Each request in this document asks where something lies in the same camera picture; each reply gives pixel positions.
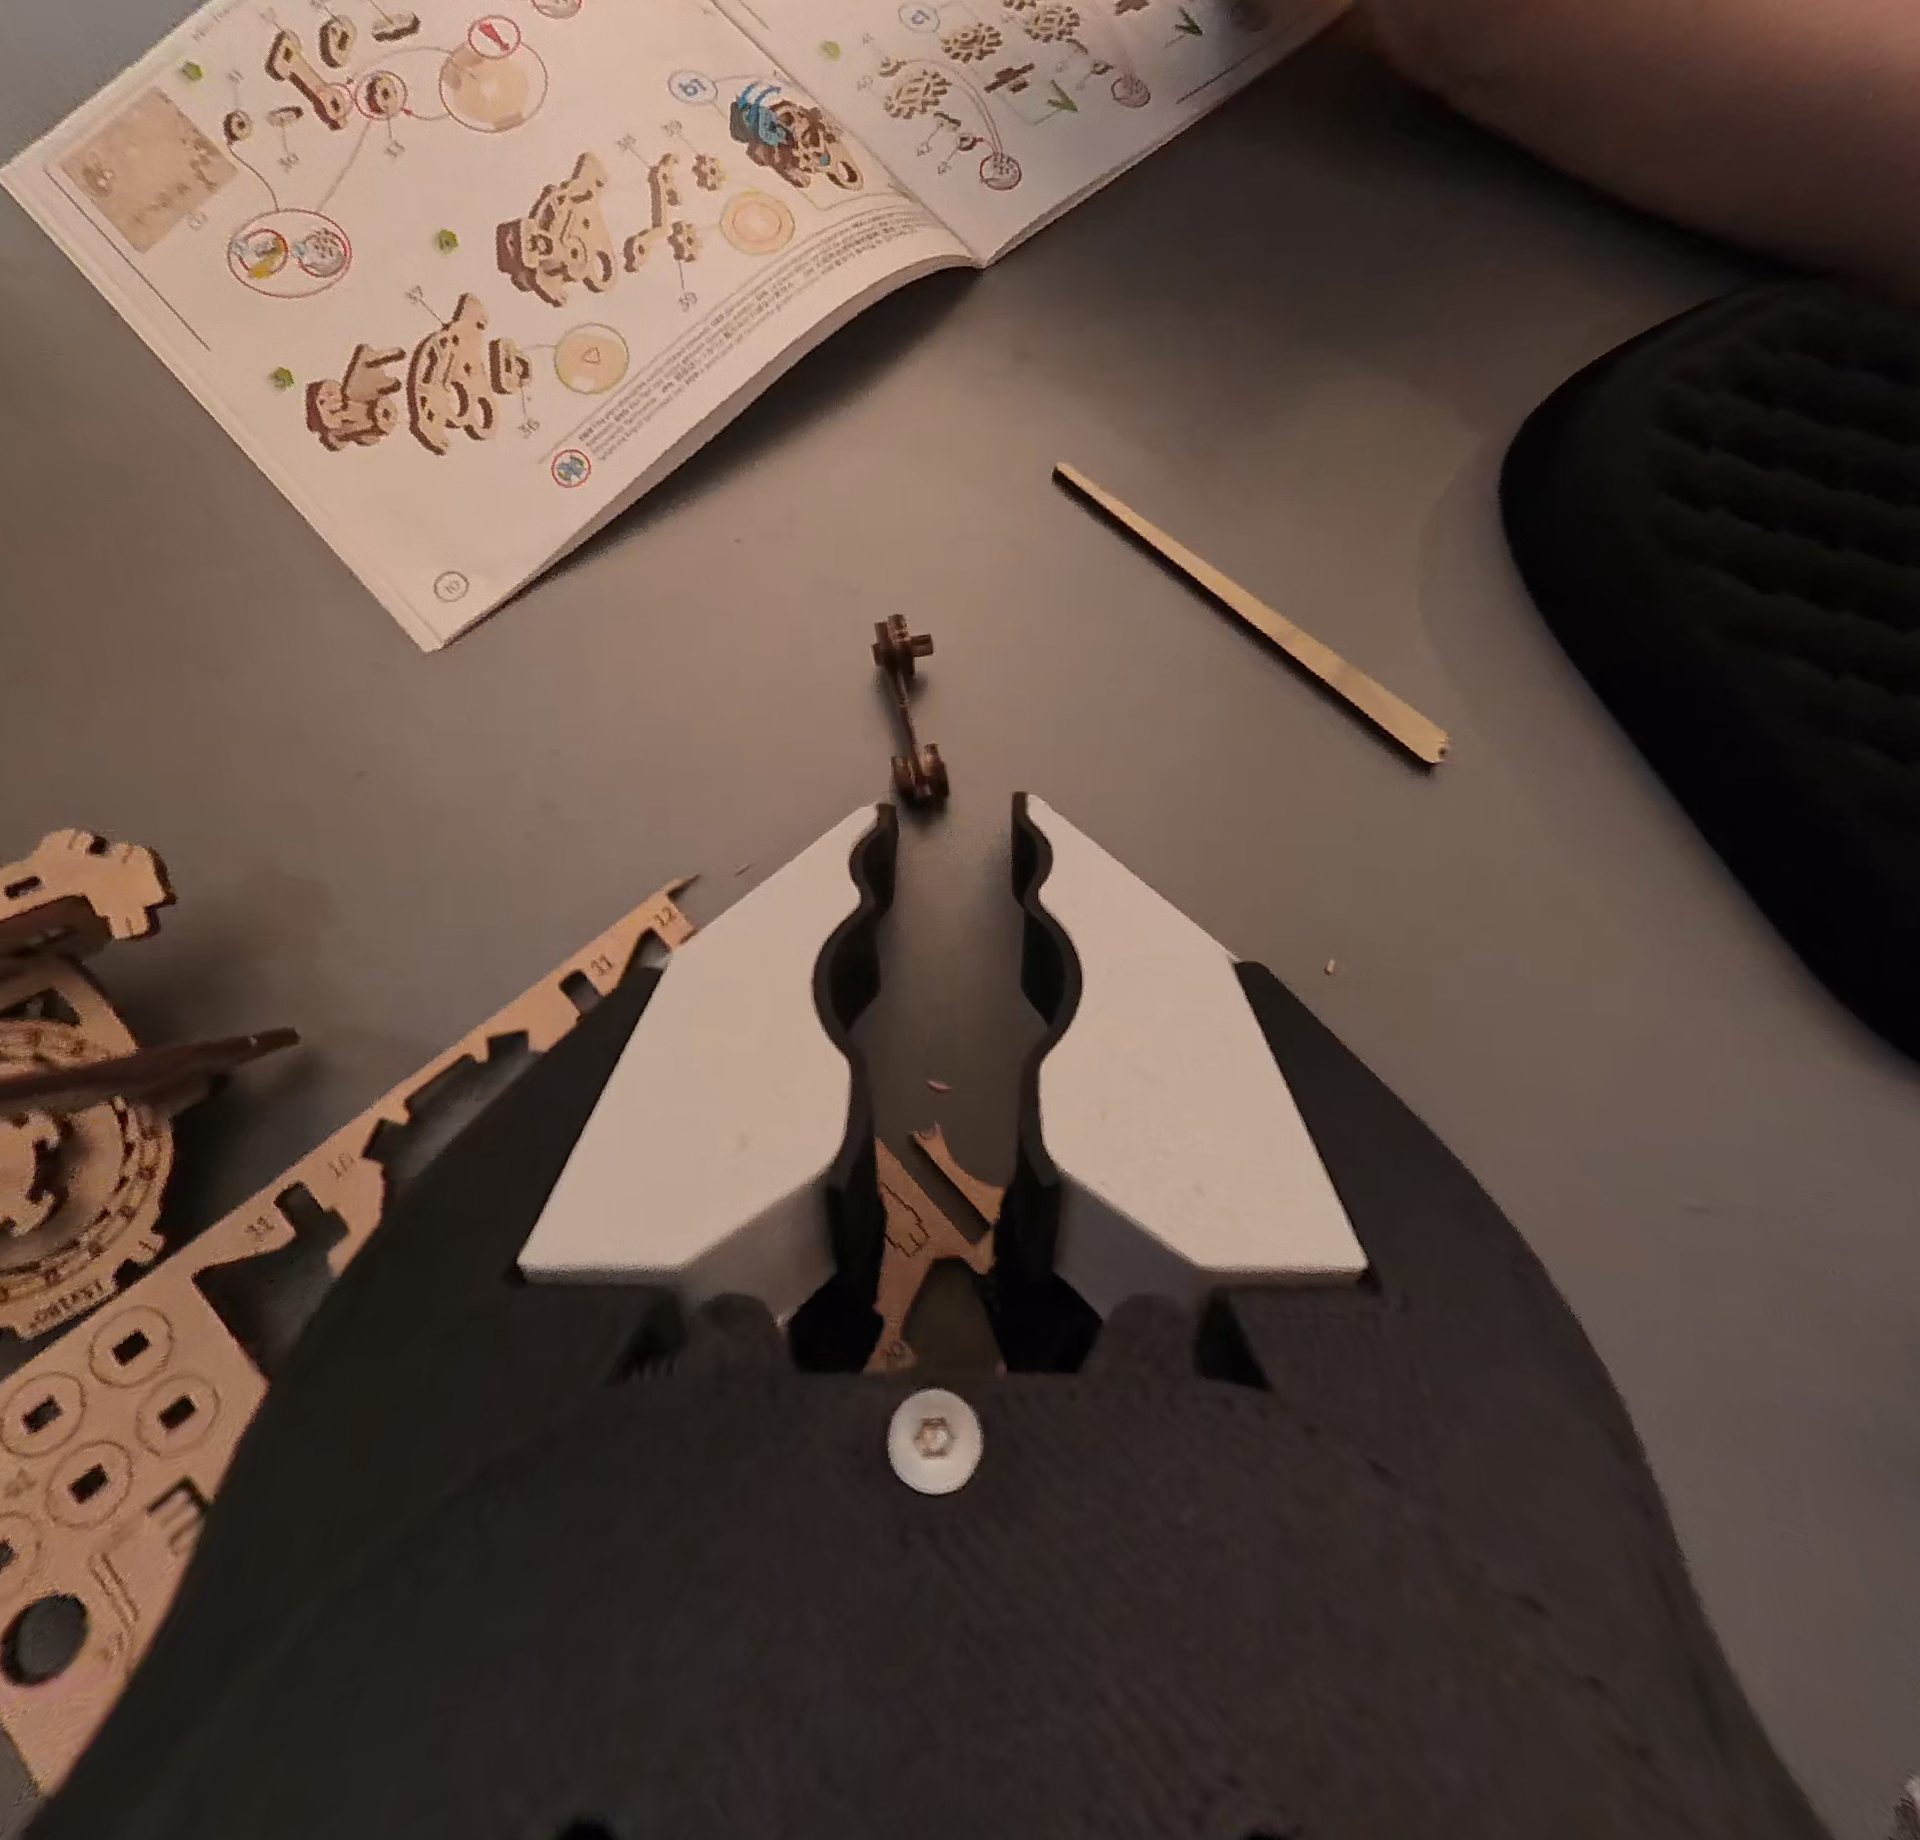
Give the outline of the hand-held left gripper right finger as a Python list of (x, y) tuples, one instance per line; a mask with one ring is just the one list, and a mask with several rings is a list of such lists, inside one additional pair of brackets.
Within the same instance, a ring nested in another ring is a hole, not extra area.
[(1365, 1253), (1234, 955), (1037, 796), (1014, 797), (1019, 1087), (1043, 1274), (1097, 1314), (1234, 1286), (1349, 1286)]

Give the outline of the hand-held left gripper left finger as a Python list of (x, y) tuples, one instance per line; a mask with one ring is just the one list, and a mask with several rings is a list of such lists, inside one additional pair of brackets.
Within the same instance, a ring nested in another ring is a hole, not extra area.
[(662, 1286), (794, 1314), (834, 1273), (828, 1171), (854, 1067), (820, 999), (828, 941), (892, 871), (896, 811), (869, 803), (698, 931), (658, 975), (539, 1209), (530, 1283)]

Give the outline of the laser-cut wooden parts sheet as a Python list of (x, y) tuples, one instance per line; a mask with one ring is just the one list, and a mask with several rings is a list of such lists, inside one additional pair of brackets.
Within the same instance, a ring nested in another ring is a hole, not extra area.
[(3, 1675), (3, 1743), (47, 1797), (175, 1605), (270, 1378), (421, 1168), (641, 963), (692, 941), (683, 880), (654, 891), (463, 1043), (3, 1378), (3, 1631), (83, 1631), (47, 1679)]

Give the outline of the person's right forearm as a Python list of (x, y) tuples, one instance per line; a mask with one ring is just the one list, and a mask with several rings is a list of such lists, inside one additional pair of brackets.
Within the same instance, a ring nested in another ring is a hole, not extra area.
[(1916, 296), (1916, 0), (1357, 0), (1410, 82), (1676, 224)]

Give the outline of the partly built wooden model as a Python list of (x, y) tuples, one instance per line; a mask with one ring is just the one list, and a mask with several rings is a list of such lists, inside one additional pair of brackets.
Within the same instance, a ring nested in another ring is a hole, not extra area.
[(151, 847), (53, 829), (3, 864), (3, 1334), (40, 1341), (162, 1249), (175, 1115), (300, 1036), (148, 1044), (88, 959), (172, 907)]

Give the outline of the small wooden axle part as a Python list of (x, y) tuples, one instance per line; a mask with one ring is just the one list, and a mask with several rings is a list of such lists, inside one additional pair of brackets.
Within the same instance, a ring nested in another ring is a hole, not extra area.
[(901, 800), (933, 807), (948, 797), (948, 769), (938, 743), (922, 742), (908, 706), (916, 665), (933, 652), (930, 634), (915, 634), (906, 616), (892, 614), (875, 624), (871, 660), (879, 684), (901, 722), (902, 749), (892, 759), (892, 782)]

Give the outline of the flat wooden stick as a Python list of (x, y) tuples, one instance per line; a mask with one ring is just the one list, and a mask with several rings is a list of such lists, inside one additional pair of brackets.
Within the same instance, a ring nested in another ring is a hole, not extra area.
[(1428, 722), (1418, 706), (1385, 691), (1382, 682), (1362, 672), (1345, 655), (1311, 635), (1297, 623), (1260, 603), (1250, 587), (1230, 580), (1200, 553), (1153, 525), (1145, 515), (1121, 502), (1104, 486), (1094, 484), (1071, 462), (1054, 462), (1051, 481), (1063, 486), (1077, 502), (1091, 508), (1099, 520), (1125, 535), (1162, 567), (1197, 591), (1216, 611), (1226, 614), (1239, 627), (1281, 652), (1297, 672), (1314, 679), (1331, 699), (1344, 701), (1375, 733), (1391, 742), (1406, 759), (1437, 769), (1450, 755), (1450, 736)]

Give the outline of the black mesh cushion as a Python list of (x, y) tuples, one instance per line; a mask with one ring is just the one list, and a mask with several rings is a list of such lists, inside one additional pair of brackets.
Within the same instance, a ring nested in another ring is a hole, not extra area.
[(1805, 970), (1916, 1057), (1916, 305), (1703, 302), (1499, 466), (1555, 645)]

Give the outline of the open instruction booklet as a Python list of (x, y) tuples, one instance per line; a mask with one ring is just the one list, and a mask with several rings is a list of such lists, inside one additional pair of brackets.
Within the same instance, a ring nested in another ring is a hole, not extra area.
[(3, 170), (425, 652), (1349, 0), (210, 0)]

